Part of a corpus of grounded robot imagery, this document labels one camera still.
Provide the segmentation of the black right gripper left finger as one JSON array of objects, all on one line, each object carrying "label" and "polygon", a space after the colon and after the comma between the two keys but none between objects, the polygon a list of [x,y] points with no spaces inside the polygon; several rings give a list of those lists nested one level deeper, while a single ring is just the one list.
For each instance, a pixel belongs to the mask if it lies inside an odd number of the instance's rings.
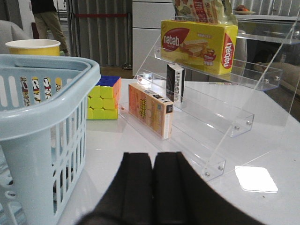
[{"label": "black right gripper left finger", "polygon": [[147,153],[125,152],[109,188],[78,225],[151,225],[152,165]]}]

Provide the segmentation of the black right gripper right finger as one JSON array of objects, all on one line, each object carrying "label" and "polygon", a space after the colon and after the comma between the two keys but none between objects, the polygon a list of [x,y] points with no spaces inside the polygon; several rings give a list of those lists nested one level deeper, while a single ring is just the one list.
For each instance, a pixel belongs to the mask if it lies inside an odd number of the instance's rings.
[{"label": "black right gripper right finger", "polygon": [[154,224],[258,225],[215,192],[180,152],[161,152],[154,168]]}]

